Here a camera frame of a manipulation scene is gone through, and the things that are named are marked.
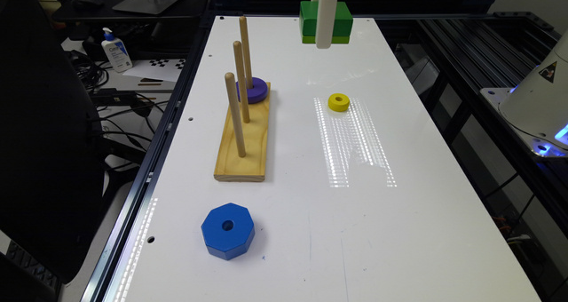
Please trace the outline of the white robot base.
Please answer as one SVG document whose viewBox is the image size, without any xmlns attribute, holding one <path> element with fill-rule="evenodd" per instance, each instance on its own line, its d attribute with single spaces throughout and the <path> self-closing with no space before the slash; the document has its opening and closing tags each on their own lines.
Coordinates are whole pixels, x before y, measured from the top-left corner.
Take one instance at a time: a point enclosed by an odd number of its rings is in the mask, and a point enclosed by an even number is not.
<svg viewBox="0 0 568 302">
<path fill-rule="evenodd" d="M 534 155 L 567 156 L 567 35 L 520 84 L 481 94 Z"/>
</svg>

